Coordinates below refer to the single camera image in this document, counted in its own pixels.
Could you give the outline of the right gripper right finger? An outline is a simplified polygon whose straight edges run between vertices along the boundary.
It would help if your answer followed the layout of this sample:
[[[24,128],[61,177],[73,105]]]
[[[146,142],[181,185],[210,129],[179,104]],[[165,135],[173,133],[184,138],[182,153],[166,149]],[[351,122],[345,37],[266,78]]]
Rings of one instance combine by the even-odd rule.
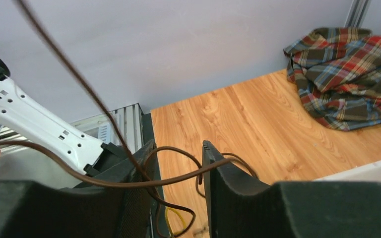
[[[203,165],[212,238],[381,238],[381,182],[282,181],[252,177],[209,142]]]

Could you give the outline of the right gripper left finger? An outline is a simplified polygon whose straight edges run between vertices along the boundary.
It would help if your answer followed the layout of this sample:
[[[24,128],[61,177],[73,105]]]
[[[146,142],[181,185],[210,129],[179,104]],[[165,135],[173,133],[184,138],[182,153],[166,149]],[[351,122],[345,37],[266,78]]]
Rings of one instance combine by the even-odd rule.
[[[145,189],[89,185],[33,149],[5,148],[0,161],[0,238],[149,238]]]

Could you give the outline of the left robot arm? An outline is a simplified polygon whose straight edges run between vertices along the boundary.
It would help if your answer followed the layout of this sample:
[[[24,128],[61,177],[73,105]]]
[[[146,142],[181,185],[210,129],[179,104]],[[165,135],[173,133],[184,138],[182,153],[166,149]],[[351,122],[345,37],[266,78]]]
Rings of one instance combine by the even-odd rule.
[[[44,146],[70,168],[97,175],[125,159],[122,149],[86,135],[28,97],[0,59],[0,124]]]

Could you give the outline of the white plastic bin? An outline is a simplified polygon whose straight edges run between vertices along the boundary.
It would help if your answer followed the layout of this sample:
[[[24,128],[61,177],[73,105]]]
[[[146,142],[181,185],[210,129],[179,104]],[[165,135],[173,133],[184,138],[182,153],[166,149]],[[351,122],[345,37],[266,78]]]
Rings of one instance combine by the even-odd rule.
[[[381,182],[381,160],[350,170],[318,178],[315,181],[367,181]]]

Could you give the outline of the plaid cloth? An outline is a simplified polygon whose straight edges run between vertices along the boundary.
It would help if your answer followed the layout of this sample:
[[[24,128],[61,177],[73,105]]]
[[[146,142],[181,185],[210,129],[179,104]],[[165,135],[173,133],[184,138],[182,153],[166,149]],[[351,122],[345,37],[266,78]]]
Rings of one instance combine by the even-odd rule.
[[[381,124],[381,35],[317,28],[283,50],[287,79],[321,125],[351,131]]]

